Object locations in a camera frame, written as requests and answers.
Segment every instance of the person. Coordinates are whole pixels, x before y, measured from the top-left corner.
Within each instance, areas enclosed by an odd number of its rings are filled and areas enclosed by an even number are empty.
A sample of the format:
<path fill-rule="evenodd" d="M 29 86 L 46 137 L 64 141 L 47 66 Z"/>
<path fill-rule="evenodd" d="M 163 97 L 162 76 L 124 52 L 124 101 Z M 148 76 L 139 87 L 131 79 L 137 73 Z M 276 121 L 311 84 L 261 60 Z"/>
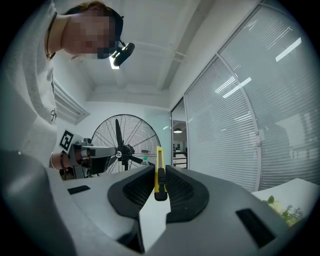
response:
<path fill-rule="evenodd" d="M 57 141 L 54 70 L 58 51 L 72 56 L 108 58 L 118 46 L 123 17 L 100 1 L 57 14 L 45 1 L 23 24 L 0 66 L 2 136 L 0 149 L 17 151 L 56 170 L 70 167 L 66 153 L 53 152 Z M 80 152 L 76 160 L 82 161 Z"/>

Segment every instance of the white shirt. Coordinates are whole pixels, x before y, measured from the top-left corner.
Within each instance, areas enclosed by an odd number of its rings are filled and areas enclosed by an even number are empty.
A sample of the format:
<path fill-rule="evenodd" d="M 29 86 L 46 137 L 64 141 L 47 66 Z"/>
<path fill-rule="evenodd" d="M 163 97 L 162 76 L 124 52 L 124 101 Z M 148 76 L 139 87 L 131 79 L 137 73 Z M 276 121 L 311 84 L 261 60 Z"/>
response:
<path fill-rule="evenodd" d="M 55 11 L 49 0 L 29 17 L 0 67 L 0 148 L 30 155 L 45 167 L 57 141 L 53 64 L 45 51 Z"/>

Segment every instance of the black rubber pad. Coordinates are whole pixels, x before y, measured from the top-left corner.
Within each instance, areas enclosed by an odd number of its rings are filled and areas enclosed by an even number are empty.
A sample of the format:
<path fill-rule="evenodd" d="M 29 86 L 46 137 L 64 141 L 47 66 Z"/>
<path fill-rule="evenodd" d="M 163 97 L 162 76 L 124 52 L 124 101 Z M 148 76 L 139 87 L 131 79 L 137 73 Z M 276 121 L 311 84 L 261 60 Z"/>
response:
<path fill-rule="evenodd" d="M 251 209 L 238 210 L 236 211 L 236 215 L 239 217 L 242 224 L 245 226 L 246 230 L 248 230 L 259 248 L 275 239 L 275 236 Z"/>
<path fill-rule="evenodd" d="M 83 186 L 76 186 L 76 187 L 72 187 L 72 188 L 68 188 L 69 194 L 73 195 L 76 193 L 80 193 L 86 190 L 89 190 L 90 187 L 88 187 L 87 185 L 83 185 Z"/>

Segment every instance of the ceiling light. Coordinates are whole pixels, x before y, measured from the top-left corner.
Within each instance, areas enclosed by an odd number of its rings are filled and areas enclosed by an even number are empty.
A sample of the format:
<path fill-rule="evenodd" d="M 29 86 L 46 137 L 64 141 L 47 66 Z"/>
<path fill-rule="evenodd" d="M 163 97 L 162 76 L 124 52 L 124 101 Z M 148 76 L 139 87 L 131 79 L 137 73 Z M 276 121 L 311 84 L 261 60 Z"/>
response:
<path fill-rule="evenodd" d="M 174 129 L 173 131 L 175 134 L 180 134 L 182 133 L 182 130 L 180 128 Z"/>
<path fill-rule="evenodd" d="M 118 70 L 119 67 L 114 65 L 114 60 L 115 60 L 115 59 L 110 56 L 110 57 L 109 57 L 109 60 L 110 60 L 111 68 L 112 68 L 113 70 Z"/>
<path fill-rule="evenodd" d="M 289 54 L 294 48 L 301 44 L 301 37 L 299 37 L 293 44 L 291 44 L 287 49 L 281 52 L 277 57 L 275 57 L 275 61 L 280 61 L 283 57 Z"/>
<path fill-rule="evenodd" d="M 226 98 L 228 96 L 230 96 L 231 94 L 235 93 L 236 91 L 238 91 L 242 86 L 245 86 L 247 83 L 249 83 L 251 81 L 251 77 L 248 77 L 246 80 L 244 80 L 242 83 L 240 83 L 239 85 L 237 85 L 236 87 L 234 87 L 231 91 L 227 92 L 225 95 L 223 95 L 223 98 Z"/>

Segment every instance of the yellow utility knife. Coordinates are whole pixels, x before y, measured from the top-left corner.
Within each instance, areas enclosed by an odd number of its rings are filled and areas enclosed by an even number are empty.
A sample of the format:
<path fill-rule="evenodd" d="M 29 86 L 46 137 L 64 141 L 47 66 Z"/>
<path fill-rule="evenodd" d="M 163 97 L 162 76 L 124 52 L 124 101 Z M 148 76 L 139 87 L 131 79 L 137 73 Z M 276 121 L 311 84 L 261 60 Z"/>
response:
<path fill-rule="evenodd" d="M 166 190 L 166 171 L 164 161 L 164 151 L 160 146 L 156 147 L 156 165 L 154 175 L 154 199 L 165 201 L 168 198 Z"/>

